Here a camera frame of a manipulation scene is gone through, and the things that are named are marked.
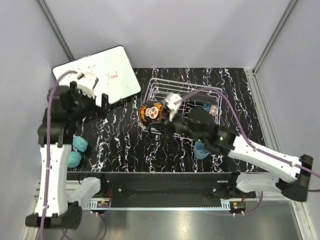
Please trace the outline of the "blue patterned bowl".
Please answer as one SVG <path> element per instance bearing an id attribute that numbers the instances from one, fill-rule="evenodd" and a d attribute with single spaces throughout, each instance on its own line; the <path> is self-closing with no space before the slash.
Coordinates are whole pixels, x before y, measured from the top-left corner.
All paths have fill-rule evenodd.
<path id="1" fill-rule="evenodd" d="M 216 104 L 205 102 L 202 107 L 212 116 L 217 114 L 218 106 Z"/>

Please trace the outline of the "light blue plastic cup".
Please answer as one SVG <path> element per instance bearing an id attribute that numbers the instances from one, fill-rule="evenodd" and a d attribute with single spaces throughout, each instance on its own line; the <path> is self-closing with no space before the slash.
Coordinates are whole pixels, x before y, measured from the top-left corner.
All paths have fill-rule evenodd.
<path id="1" fill-rule="evenodd" d="M 196 141 L 194 143 L 194 156 L 196 159 L 203 160 L 205 159 L 210 152 L 205 148 L 205 145 L 201 141 Z"/>

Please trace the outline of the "white wire dish rack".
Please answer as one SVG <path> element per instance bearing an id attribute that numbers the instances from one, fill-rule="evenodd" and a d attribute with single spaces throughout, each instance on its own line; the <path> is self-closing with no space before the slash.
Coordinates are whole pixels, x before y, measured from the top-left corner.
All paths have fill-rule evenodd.
<path id="1" fill-rule="evenodd" d="M 204 88 L 204 86 L 187 82 L 151 78 L 143 100 L 161 102 L 170 93 L 182 96 L 199 88 Z M 222 89 L 218 87 L 208 86 L 207 89 L 200 90 L 195 95 L 182 101 L 177 114 L 181 114 L 185 118 L 187 118 L 192 109 L 196 107 L 203 108 L 204 103 L 216 104 L 218 106 L 217 113 L 215 116 L 212 116 L 211 114 L 210 116 L 212 116 L 214 123 L 219 125 L 221 122 L 222 113 L 222 97 L 215 91 L 221 93 Z M 153 129 L 152 134 L 149 134 L 147 126 L 144 126 L 141 123 L 139 124 L 139 126 L 144 132 L 148 134 L 152 141 L 160 142 L 161 140 L 163 140 L 164 137 L 156 130 Z M 179 135 L 176 135 L 174 138 L 178 138 L 180 140 L 185 139 L 184 137 L 181 137 Z"/>

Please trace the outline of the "red bowl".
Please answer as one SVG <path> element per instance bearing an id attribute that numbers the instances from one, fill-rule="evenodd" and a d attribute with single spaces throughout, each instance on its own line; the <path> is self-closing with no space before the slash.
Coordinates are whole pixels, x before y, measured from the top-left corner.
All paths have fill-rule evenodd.
<path id="1" fill-rule="evenodd" d="M 165 106 L 161 101 L 145 101 L 138 111 L 139 122 L 146 127 L 159 123 L 165 112 Z"/>

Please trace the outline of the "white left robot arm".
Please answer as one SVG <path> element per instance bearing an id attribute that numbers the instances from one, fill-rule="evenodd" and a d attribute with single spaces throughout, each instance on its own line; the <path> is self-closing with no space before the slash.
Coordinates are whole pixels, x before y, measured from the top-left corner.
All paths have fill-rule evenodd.
<path id="1" fill-rule="evenodd" d="M 83 207 L 93 196 L 108 193 L 103 176 L 89 176 L 67 195 L 68 160 L 73 148 L 77 121 L 87 113 L 109 110 L 109 96 L 98 95 L 75 81 L 69 86 L 56 84 L 47 95 L 47 108 L 37 130 L 42 167 L 38 201 L 34 213 L 25 218 L 27 227 L 77 229 Z"/>

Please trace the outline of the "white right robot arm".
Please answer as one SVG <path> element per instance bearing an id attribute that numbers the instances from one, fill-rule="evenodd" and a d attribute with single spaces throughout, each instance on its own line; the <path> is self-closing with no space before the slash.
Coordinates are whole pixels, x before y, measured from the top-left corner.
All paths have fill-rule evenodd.
<path id="1" fill-rule="evenodd" d="M 142 124 L 149 129 L 163 129 L 201 142 L 212 154 L 223 155 L 255 165 L 262 173 L 234 172 L 228 182 L 216 187 L 213 193 L 222 199 L 239 198 L 251 192 L 276 192 L 284 197 L 306 202 L 313 158 L 285 155 L 253 143 L 234 130 L 214 123 L 213 116 L 201 107 L 192 109 L 187 118 L 164 107 L 151 106 L 140 110 Z"/>

